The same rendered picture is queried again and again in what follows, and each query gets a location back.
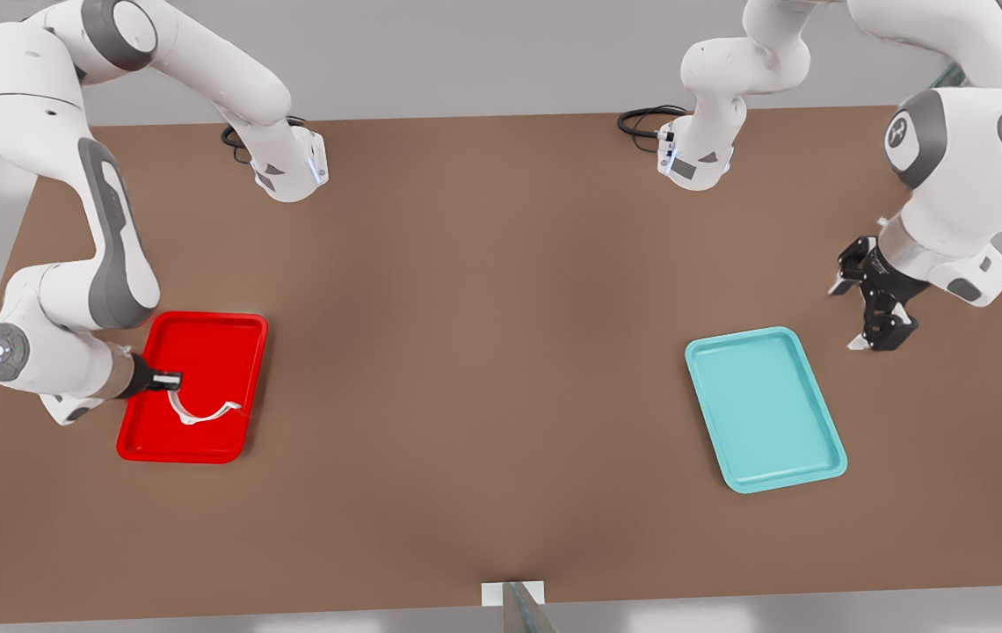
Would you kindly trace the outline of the white drainage pipe clamp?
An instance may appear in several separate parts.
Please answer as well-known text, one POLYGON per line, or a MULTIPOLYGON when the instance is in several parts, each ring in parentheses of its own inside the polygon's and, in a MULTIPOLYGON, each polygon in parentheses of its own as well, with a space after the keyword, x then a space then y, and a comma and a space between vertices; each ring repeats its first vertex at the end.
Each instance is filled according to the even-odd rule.
POLYGON ((174 409, 174 412, 177 414, 177 417, 180 420, 181 424, 187 426, 196 425, 199 422, 220 419, 229 412, 239 411, 243 408, 242 404, 237 404, 236 402, 227 401, 224 402, 224 404, 221 405, 220 408, 217 409, 216 412, 213 412, 212 414, 207 414, 207 416, 196 416, 196 414, 190 413, 187 410, 186 406, 181 404, 178 391, 168 391, 167 396, 169 404, 171 405, 171 408, 174 409))

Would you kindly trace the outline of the red rectangular tray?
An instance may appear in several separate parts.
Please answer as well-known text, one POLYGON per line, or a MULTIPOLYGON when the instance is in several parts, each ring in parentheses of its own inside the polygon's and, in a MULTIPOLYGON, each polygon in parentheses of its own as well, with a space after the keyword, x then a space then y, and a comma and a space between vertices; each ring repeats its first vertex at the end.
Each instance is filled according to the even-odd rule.
POLYGON ((167 391, 127 400, 118 453, 128 461, 223 464, 243 452, 268 324, 259 314, 171 311, 153 320, 142 357, 155 370, 184 374, 181 404, 207 416, 224 402, 242 404, 220 419, 187 426, 167 391))

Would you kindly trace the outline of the cyan rectangular tray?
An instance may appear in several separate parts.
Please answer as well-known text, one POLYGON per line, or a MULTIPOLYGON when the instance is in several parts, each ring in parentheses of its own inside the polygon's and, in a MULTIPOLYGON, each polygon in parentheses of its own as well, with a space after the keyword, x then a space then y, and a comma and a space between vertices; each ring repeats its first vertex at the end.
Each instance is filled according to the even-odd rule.
POLYGON ((697 339, 683 357, 722 480, 734 492, 846 473, 846 451, 793 330, 767 327, 697 339))

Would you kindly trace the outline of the pale frame post foot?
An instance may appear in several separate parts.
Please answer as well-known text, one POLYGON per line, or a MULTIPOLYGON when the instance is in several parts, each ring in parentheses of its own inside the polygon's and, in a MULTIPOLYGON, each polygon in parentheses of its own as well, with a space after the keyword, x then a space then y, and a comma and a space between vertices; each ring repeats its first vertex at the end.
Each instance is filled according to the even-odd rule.
POLYGON ((484 608, 493 608, 493 606, 504 605, 504 588, 512 584, 522 585, 526 588, 529 596, 537 602, 538 605, 544 605, 546 602, 545 594, 545 584, 542 580, 535 581, 502 581, 502 582, 489 582, 489 584, 481 584, 481 605, 484 608))

